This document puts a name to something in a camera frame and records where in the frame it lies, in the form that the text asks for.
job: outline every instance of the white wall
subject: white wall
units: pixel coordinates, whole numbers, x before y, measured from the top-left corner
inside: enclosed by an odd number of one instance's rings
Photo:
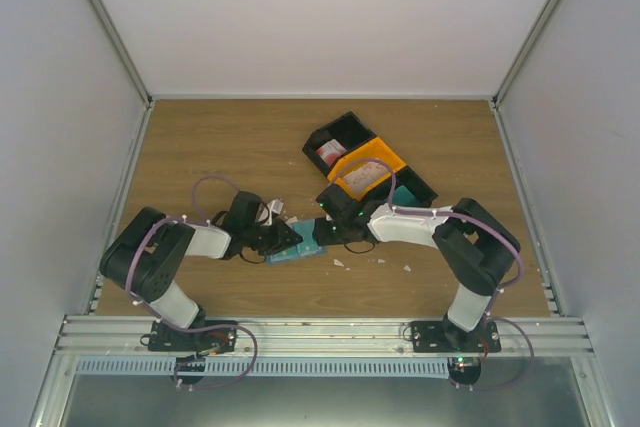
[[[545,0],[103,0],[152,94],[490,96]]]
[[[623,425],[638,425],[640,7],[564,0],[508,93],[568,313],[587,324]]]
[[[78,313],[142,103],[85,0],[0,0],[0,425]]]

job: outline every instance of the brown wood surface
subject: brown wood surface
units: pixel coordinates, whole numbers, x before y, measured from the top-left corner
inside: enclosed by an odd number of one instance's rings
[[[528,268],[524,280],[501,296],[494,313],[548,315],[523,214],[486,102],[158,102],[121,228],[147,205],[168,215],[195,215],[191,186],[212,172],[228,176],[266,201],[281,198],[288,217],[322,216],[314,199],[327,180],[301,149],[314,129],[349,110],[438,192],[434,206],[472,197],[523,244]],[[199,200],[215,213],[228,208],[233,194],[221,182],[205,182]],[[344,267],[334,265],[334,259]],[[363,255],[331,247],[328,255],[279,265],[250,265],[237,258],[188,258],[176,280],[209,315],[230,317],[441,316],[457,288],[439,252],[407,243],[381,244]],[[105,282],[97,314],[143,313],[120,288]]]

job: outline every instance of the black mounting plate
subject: black mounting plate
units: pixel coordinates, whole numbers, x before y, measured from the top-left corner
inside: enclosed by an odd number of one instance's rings
[[[234,320],[205,320],[204,326],[219,324],[238,325]],[[140,343],[150,352],[204,352],[215,347],[217,354],[233,352],[236,346],[236,329],[221,328],[197,334],[178,332],[162,322],[153,322],[151,333],[143,335]]]
[[[447,353],[459,352],[454,349],[444,335],[444,327],[441,320],[416,320],[409,324],[411,327],[411,343],[413,351],[419,353]],[[500,338],[496,336],[494,340],[493,334],[498,333],[495,322],[487,322],[484,326],[478,326],[473,333],[477,342],[470,342],[460,352],[483,353],[484,346],[480,339],[484,339],[489,347],[489,353],[500,352]]]

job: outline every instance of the metal grate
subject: metal grate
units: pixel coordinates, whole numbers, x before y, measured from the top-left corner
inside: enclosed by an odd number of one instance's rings
[[[184,375],[233,376],[247,368],[249,359],[208,358],[204,372]],[[85,375],[170,375],[173,357],[83,356],[77,374]],[[446,359],[349,359],[309,358],[258,359],[252,376],[256,377],[449,377]]]

